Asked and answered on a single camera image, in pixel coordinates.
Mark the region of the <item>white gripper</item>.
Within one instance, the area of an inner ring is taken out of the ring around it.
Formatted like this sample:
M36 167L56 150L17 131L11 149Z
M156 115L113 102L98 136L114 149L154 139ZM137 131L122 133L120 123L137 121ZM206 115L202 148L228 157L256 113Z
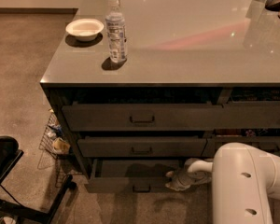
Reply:
M174 191L184 191L194 185L202 185L212 180L208 172L187 172L184 169L169 171L165 175L171 178L171 182L166 183L165 187Z

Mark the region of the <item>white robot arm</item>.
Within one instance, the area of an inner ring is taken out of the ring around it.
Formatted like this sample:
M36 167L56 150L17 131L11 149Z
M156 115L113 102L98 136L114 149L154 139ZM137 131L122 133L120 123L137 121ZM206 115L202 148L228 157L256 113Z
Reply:
M213 224L273 224L269 200L280 200L280 157L243 143L228 143L211 161L186 160L166 174L176 191L212 184Z

